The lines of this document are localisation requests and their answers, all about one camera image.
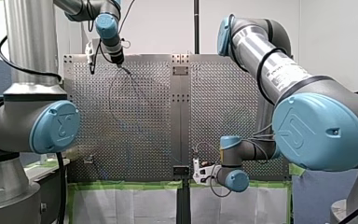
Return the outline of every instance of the white paper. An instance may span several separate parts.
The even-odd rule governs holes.
[[[75,192],[75,224],[176,224],[176,189]]]
[[[226,190],[214,188],[224,195]],[[231,192],[226,198],[216,197],[209,188],[191,189],[191,221],[193,224],[283,224],[287,215],[287,189],[248,188]]]
[[[113,189],[77,191],[74,198],[74,223],[117,224],[115,194]]]

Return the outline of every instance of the green tape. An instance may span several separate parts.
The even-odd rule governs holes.
[[[290,181],[257,181],[251,180],[249,187],[253,188],[268,188],[268,189],[286,189],[288,185],[291,186]],[[194,180],[190,182],[191,188],[209,188],[210,186],[198,185]],[[213,184],[213,187],[221,187],[220,185]]]
[[[125,182],[125,181],[97,181],[92,183],[69,184],[72,190],[92,190],[92,189],[180,189],[181,181],[162,181],[162,182]]]
[[[135,190],[156,190],[156,189],[180,189],[182,181],[162,182],[125,182],[125,181],[96,181],[92,183],[68,184],[68,217],[69,223],[74,224],[74,200],[75,192],[79,190],[99,189],[135,189]]]
[[[292,184],[288,185],[287,189],[287,217],[286,224],[290,224],[292,217]]]
[[[74,200],[75,200],[75,190],[68,188],[68,202],[67,202],[67,213],[69,217],[68,224],[74,224]]]
[[[57,161],[46,161],[45,163],[43,163],[42,165],[39,164],[40,161],[31,163],[27,166],[25,166],[25,168],[27,169],[31,169],[31,168],[35,168],[35,167],[54,167],[54,166],[58,166],[58,162]]]
[[[298,175],[298,176],[302,176],[305,172],[304,168],[301,168],[295,164],[290,163],[289,164],[289,174],[290,175]]]

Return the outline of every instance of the label sticker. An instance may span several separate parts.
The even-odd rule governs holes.
[[[290,87],[291,85],[311,77],[311,75],[293,60],[283,59],[282,63],[273,67],[268,73],[267,78],[278,91]]]

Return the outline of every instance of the perforated metal panel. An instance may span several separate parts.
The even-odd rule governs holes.
[[[192,55],[190,60],[190,145],[211,144],[199,146],[200,160],[216,161],[221,136],[250,137],[255,132],[257,86],[250,74],[243,73],[228,58]],[[288,177],[288,165],[284,159],[267,164],[245,161],[243,168],[256,180],[284,180]]]
[[[81,112],[71,182],[172,179],[174,164],[218,159],[222,135],[255,130],[257,88],[230,59],[216,55],[137,55],[124,70],[98,57],[95,75],[84,55],[64,59],[65,89]],[[252,179],[283,180],[287,162],[244,163]]]
[[[72,182],[172,179],[170,56],[130,56],[118,69],[98,57],[66,58],[65,88],[81,113]]]

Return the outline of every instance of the white wall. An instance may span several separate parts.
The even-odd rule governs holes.
[[[358,91],[358,0],[301,0],[299,62]]]
[[[80,38],[72,36],[81,36],[81,24],[70,22],[66,19],[63,11],[56,7],[56,25],[59,59],[62,59],[67,53],[82,53],[82,43]],[[4,2],[0,1],[0,40],[7,34]],[[7,44],[3,47],[4,54],[9,57]],[[62,74],[63,61],[59,60],[59,74]]]
[[[122,1],[122,17],[131,0]],[[135,1],[121,36],[130,40],[126,54],[194,52],[193,0]],[[200,53],[215,54],[220,21],[237,17],[266,18],[281,22],[298,55],[298,0],[200,0]],[[95,30],[88,38],[98,38]]]
[[[200,0],[200,53],[216,53],[220,22],[231,13],[240,18],[278,21],[289,34],[298,58],[298,0]]]

